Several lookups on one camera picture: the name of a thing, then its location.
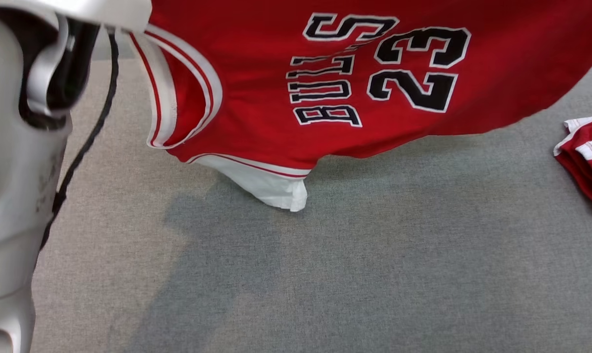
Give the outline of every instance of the gray carpet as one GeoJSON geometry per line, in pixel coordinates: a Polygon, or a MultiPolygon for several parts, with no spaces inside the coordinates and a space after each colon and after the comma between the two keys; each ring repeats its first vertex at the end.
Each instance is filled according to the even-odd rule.
{"type": "MultiPolygon", "coordinates": [[[[290,214],[146,147],[125,50],[35,273],[34,353],[592,353],[592,204],[551,154],[562,121],[592,116],[592,71],[507,129],[326,158],[290,214]]],[[[109,68],[94,62],[68,159],[109,68]]]]}

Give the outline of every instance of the red fabric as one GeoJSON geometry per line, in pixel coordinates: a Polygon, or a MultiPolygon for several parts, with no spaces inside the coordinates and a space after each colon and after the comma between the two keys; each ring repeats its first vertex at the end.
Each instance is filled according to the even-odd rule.
{"type": "MultiPolygon", "coordinates": [[[[483,133],[549,107],[592,66],[592,0],[156,0],[150,23],[199,51],[220,78],[220,86],[210,89],[221,89],[222,101],[207,103],[196,76],[164,51],[178,111],[168,144],[184,141],[168,152],[181,161],[217,153],[311,169],[327,154],[365,158],[429,134],[483,133]],[[316,14],[332,14],[333,20],[316,27],[316,14]],[[364,18],[396,23],[377,32],[359,23],[364,18]],[[346,27],[357,23],[345,37],[343,19],[346,27]],[[325,33],[337,37],[322,38],[325,33]],[[413,36],[384,48],[403,33],[413,36]],[[464,33],[467,38],[459,40],[464,33]],[[374,38],[359,40],[364,34],[374,38]],[[442,39],[449,34],[456,40],[442,39]],[[364,45],[347,51],[355,44],[364,45]],[[398,62],[390,60],[394,53],[398,62]],[[334,58],[350,55],[350,72],[288,75],[338,67],[341,62],[334,58]],[[301,56],[328,57],[290,65],[301,56]],[[400,83],[387,80],[379,87],[381,80],[373,78],[396,73],[407,79],[409,72],[417,86],[404,82],[406,90],[422,90],[413,95],[413,103],[400,83]],[[441,82],[430,88],[424,84],[428,74],[441,82]],[[454,84],[446,90],[452,78],[454,84]],[[290,83],[339,80],[349,85],[348,98],[290,102],[290,95],[299,93],[289,92],[290,83]],[[389,90],[387,100],[381,98],[384,90],[389,90]],[[444,101],[448,105],[439,105],[444,101]],[[215,118],[186,139],[199,123],[200,111],[214,103],[220,103],[215,118]],[[298,108],[330,105],[353,108],[358,123],[338,121],[345,110],[332,112],[335,121],[306,123],[295,113],[298,108]]],[[[338,89],[343,92],[334,87],[300,93],[338,89]]]]}
{"type": "Polygon", "coordinates": [[[592,159],[586,159],[576,149],[586,143],[592,143],[592,121],[579,125],[575,131],[570,131],[566,142],[556,149],[556,159],[572,175],[583,194],[592,200],[592,159]]]}

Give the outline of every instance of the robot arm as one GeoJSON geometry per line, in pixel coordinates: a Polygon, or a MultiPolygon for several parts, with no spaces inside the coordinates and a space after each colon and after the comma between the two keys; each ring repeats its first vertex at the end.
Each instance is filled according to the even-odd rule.
{"type": "Polygon", "coordinates": [[[0,0],[0,352],[27,353],[31,282],[99,26],[143,31],[150,0],[0,0]],[[34,9],[55,13],[58,28],[34,9]]]}

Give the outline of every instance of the chicago bulls jersey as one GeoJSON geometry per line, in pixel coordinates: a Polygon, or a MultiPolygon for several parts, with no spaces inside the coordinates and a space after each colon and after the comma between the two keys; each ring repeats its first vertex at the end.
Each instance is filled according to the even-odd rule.
{"type": "Polygon", "coordinates": [[[153,93],[148,144],[300,210],[325,155],[552,105],[592,66],[592,0],[156,0],[131,37],[153,93]]]}

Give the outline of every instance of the red stripe trim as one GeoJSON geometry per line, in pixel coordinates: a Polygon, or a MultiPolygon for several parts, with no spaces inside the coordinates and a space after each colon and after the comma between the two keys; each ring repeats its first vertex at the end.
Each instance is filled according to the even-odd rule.
{"type": "Polygon", "coordinates": [[[264,172],[268,172],[268,173],[272,173],[272,174],[276,174],[276,175],[281,175],[283,177],[298,178],[298,179],[300,179],[300,178],[304,178],[304,177],[306,177],[308,175],[308,174],[298,175],[298,174],[287,174],[287,173],[276,172],[274,170],[270,170],[270,169],[258,167],[256,165],[252,165],[252,164],[249,164],[249,163],[238,161],[237,159],[229,158],[227,156],[223,156],[223,155],[215,154],[215,153],[206,153],[206,154],[201,154],[199,156],[195,156],[194,158],[192,158],[191,160],[189,160],[188,163],[190,163],[190,164],[191,163],[194,163],[199,158],[202,158],[202,157],[205,157],[205,156],[216,156],[216,157],[228,159],[229,161],[234,161],[234,162],[240,163],[242,165],[245,165],[245,166],[248,166],[248,167],[251,167],[251,168],[255,168],[255,169],[258,169],[258,170],[263,170],[264,172]]]}
{"type": "Polygon", "coordinates": [[[135,35],[132,33],[130,34],[130,40],[132,40],[133,44],[135,45],[137,52],[139,52],[139,56],[141,56],[141,60],[144,62],[144,67],[146,68],[146,71],[148,71],[148,77],[150,78],[150,84],[152,85],[152,91],[154,93],[154,101],[157,105],[157,123],[155,125],[154,135],[150,141],[150,144],[154,146],[154,141],[157,139],[159,129],[161,129],[161,100],[159,99],[159,90],[157,89],[157,82],[154,78],[154,74],[152,73],[152,69],[150,68],[150,63],[148,63],[148,58],[146,58],[146,54],[141,49],[137,39],[135,39],[135,35]]]}
{"type": "Polygon", "coordinates": [[[207,89],[209,90],[209,115],[211,115],[211,112],[213,112],[213,104],[214,104],[214,102],[213,102],[213,87],[211,87],[211,82],[209,82],[209,79],[207,78],[206,74],[200,68],[200,66],[196,63],[196,61],[194,59],[192,59],[191,56],[189,56],[184,50],[180,49],[174,43],[170,42],[166,38],[159,36],[159,34],[155,34],[150,31],[146,31],[145,33],[148,36],[152,36],[152,38],[155,38],[155,39],[159,40],[160,42],[166,43],[167,45],[169,45],[170,47],[175,49],[179,54],[184,56],[184,58],[186,58],[189,61],[189,63],[191,63],[191,65],[193,65],[196,68],[196,70],[200,73],[200,76],[202,76],[202,80],[204,80],[204,83],[207,86],[207,89]]]}

